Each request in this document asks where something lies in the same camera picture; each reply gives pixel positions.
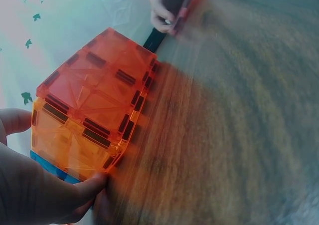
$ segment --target white tablecloth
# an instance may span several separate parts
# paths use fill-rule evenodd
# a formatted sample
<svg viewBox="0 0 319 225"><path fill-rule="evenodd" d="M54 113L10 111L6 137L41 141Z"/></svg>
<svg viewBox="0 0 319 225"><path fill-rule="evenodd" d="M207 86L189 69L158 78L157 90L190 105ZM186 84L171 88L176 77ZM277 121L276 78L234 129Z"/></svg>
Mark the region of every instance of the white tablecloth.
<svg viewBox="0 0 319 225"><path fill-rule="evenodd" d="M149 18L149 0L0 0L0 108L31 111L21 93L34 99L53 70L107 27L142 45ZM29 156L30 130L8 145ZM79 224L91 224L90 214Z"/></svg>

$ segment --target orange magnetic tile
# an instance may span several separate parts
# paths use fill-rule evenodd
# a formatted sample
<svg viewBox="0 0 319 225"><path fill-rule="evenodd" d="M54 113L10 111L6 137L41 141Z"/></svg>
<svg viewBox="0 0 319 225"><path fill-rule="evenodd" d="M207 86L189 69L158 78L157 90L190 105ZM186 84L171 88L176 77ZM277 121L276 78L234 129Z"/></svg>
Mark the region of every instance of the orange magnetic tile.
<svg viewBox="0 0 319 225"><path fill-rule="evenodd" d="M86 131L85 127L59 115L59 111L42 99L35 100L32 151L80 180L90 177L95 171L107 172L111 166L105 164L126 148L125 144L111 143Z"/></svg>

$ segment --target toy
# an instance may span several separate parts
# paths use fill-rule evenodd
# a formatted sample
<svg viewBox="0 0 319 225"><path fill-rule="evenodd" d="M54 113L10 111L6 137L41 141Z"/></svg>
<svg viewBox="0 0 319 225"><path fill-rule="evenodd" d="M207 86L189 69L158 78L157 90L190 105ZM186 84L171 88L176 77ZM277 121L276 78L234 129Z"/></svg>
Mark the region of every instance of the toy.
<svg viewBox="0 0 319 225"><path fill-rule="evenodd" d="M197 5L199 0L184 0L181 9L176 17L176 20L172 26L171 35L176 36L183 29L185 22L189 16L191 10Z"/></svg>
<svg viewBox="0 0 319 225"><path fill-rule="evenodd" d="M109 172L125 152L157 56L109 28L36 91L31 157L70 183Z"/></svg>

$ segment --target child's hand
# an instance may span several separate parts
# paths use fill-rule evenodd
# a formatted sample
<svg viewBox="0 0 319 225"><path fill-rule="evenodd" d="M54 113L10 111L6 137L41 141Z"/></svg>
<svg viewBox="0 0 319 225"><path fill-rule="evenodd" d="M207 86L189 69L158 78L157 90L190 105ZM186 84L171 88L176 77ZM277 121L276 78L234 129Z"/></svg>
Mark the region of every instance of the child's hand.
<svg viewBox="0 0 319 225"><path fill-rule="evenodd" d="M31 113L0 110L0 224L44 225L79 221L105 187L105 174L75 185L7 147L6 137L27 130Z"/></svg>
<svg viewBox="0 0 319 225"><path fill-rule="evenodd" d="M178 14L179 9L183 3L183 0L150 0L151 11L151 23L153 26L162 33L168 33L170 30L170 24L165 22L173 22L175 16Z"/></svg>

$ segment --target wood grain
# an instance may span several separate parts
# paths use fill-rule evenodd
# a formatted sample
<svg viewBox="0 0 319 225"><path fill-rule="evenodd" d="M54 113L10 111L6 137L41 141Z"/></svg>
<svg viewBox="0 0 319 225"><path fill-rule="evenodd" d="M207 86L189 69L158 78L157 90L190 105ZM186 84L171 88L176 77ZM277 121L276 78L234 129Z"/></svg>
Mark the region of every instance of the wood grain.
<svg viewBox="0 0 319 225"><path fill-rule="evenodd" d="M317 224L319 0L205 0L159 57L111 224Z"/></svg>

